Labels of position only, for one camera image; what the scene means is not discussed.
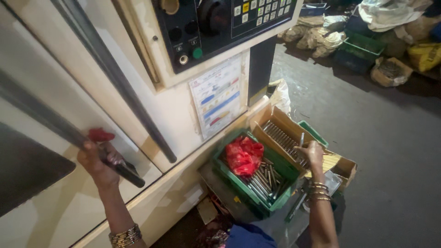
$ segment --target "yellow bag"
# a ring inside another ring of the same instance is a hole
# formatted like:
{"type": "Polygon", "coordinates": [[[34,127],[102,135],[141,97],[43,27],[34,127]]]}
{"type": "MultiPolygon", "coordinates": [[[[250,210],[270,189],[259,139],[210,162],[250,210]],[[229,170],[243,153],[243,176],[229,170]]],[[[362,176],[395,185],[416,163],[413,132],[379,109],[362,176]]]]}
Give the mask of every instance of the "yellow bag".
{"type": "Polygon", "coordinates": [[[407,49],[412,65],[428,71],[441,62],[441,43],[419,44],[407,49]]]}

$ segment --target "machine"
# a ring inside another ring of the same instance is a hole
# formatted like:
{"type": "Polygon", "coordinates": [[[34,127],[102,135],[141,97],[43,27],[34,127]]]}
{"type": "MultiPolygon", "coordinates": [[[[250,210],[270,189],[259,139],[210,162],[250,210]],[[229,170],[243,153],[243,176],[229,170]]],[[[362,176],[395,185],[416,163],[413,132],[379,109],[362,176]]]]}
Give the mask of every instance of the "machine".
{"type": "Polygon", "coordinates": [[[31,248],[108,246],[98,192],[76,161],[91,128],[115,135],[132,176],[121,194],[146,243],[171,228],[206,195],[196,169],[268,103],[274,36],[295,25],[303,3],[0,2],[0,132],[10,144],[0,184],[16,187],[0,191],[0,241],[31,248]],[[195,82],[220,72],[221,82],[235,73],[225,84],[237,91],[234,111],[217,103],[227,86],[195,101],[195,82]]]}

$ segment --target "yellow button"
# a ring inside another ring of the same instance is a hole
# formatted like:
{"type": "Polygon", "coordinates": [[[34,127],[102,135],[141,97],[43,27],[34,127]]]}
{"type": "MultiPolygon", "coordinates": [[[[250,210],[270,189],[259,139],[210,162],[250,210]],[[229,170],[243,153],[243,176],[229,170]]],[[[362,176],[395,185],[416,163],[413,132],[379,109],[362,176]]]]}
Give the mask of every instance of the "yellow button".
{"type": "Polygon", "coordinates": [[[243,8],[242,8],[242,13],[245,13],[245,12],[247,12],[247,11],[248,11],[248,8],[249,8],[249,6],[250,6],[250,3],[246,3],[246,4],[243,4],[243,8]]]}

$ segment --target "hand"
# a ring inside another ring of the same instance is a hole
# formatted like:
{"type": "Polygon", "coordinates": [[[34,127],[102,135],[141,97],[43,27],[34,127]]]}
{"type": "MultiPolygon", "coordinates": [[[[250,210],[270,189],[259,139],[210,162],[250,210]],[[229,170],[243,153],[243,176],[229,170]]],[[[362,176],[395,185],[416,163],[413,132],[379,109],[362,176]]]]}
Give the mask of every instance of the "hand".
{"type": "Polygon", "coordinates": [[[308,148],[297,147],[306,156],[311,164],[311,171],[314,174],[323,173],[323,149],[317,141],[311,141],[308,148]]]}
{"type": "MultiPolygon", "coordinates": [[[[107,160],[112,164],[118,164],[123,159],[111,143],[104,142],[101,146],[108,152],[107,160]]],[[[120,176],[101,162],[98,156],[98,149],[95,143],[91,141],[84,142],[84,150],[80,150],[77,155],[78,162],[92,176],[99,190],[118,186],[120,176]]]]}

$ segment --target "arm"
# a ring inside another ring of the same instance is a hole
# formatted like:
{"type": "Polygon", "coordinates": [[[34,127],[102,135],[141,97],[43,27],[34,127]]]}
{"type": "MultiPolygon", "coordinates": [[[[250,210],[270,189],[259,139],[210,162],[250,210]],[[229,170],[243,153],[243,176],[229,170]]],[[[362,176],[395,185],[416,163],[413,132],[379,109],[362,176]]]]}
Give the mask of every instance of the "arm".
{"type": "MultiPolygon", "coordinates": [[[[118,163],[119,160],[123,159],[110,143],[104,143],[103,146],[109,152],[107,159],[110,162],[118,163]]],[[[85,151],[78,152],[78,162],[92,176],[98,188],[109,222],[110,232],[117,234],[129,230],[134,227],[135,222],[121,197],[118,185],[120,176],[100,161],[97,146],[93,142],[85,142],[84,148],[85,151]]],[[[147,248],[147,245],[140,239],[128,247],[147,248]]]]}
{"type": "MultiPolygon", "coordinates": [[[[308,148],[300,148],[309,158],[313,182],[325,183],[323,174],[323,150],[313,141],[308,148]]],[[[328,200],[310,200],[309,227],[313,248],[337,248],[334,216],[328,200]]]]}

